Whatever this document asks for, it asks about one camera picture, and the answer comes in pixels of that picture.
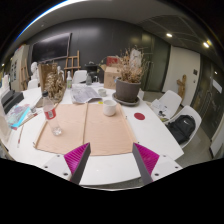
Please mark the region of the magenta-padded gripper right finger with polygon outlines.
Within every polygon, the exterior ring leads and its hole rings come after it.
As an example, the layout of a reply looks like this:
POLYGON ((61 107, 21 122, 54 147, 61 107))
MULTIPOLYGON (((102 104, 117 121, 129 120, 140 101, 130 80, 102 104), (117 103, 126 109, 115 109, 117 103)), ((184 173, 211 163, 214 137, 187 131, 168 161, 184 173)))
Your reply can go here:
POLYGON ((182 167, 168 155, 159 155, 137 143, 133 144, 132 153, 144 185, 182 169, 182 167))

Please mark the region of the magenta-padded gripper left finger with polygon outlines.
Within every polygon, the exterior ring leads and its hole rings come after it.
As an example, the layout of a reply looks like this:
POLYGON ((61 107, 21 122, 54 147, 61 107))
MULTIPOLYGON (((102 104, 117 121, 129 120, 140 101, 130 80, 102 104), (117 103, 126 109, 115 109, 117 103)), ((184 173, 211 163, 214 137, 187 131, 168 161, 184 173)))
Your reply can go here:
POLYGON ((65 155, 57 154, 42 168, 54 175, 78 185, 81 181, 87 160, 90 156, 90 144, 81 145, 65 155))

